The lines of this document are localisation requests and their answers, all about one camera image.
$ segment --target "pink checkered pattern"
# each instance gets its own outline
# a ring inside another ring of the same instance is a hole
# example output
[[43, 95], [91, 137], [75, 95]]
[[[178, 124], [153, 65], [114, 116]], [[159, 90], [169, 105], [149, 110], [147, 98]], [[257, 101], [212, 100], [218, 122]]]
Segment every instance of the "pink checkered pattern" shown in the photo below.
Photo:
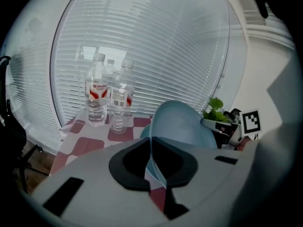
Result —
[[[88, 122], [86, 111], [82, 111], [61, 128], [61, 135], [64, 141], [53, 162], [50, 174], [54, 174], [85, 153], [138, 139], [143, 129], [151, 123], [151, 119], [152, 116], [132, 115], [129, 119], [126, 133], [117, 135], [110, 130], [109, 116], [107, 116], [104, 126], [94, 128]], [[147, 171], [145, 171], [145, 179], [151, 184], [151, 199], [163, 211], [165, 188], [155, 181]]]

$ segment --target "bottle cap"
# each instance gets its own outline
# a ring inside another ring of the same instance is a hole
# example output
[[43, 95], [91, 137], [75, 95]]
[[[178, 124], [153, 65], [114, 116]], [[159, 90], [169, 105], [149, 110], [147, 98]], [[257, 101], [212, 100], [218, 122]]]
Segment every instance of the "bottle cap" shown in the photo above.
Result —
[[123, 59], [122, 66], [128, 67], [128, 68], [133, 68], [134, 67], [134, 61], [130, 60], [130, 59]]
[[108, 60], [107, 60], [107, 63], [108, 63], [108, 64], [114, 64], [114, 63], [115, 63], [115, 60], [108, 59]]
[[94, 58], [93, 58], [93, 61], [101, 61], [101, 62], [104, 62], [104, 59], [105, 59], [105, 55], [104, 54], [101, 54], [101, 53], [94, 53]]

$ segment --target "blue object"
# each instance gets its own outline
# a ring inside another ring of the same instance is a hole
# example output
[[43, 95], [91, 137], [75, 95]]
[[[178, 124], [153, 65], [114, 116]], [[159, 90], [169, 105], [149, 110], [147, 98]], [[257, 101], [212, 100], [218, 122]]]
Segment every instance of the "blue object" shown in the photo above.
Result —
[[[202, 116], [189, 105], [167, 101], [157, 109], [151, 124], [142, 131], [141, 138], [165, 137], [199, 147], [217, 148], [212, 131], [200, 123], [201, 119]], [[151, 160], [146, 169], [159, 181]]]

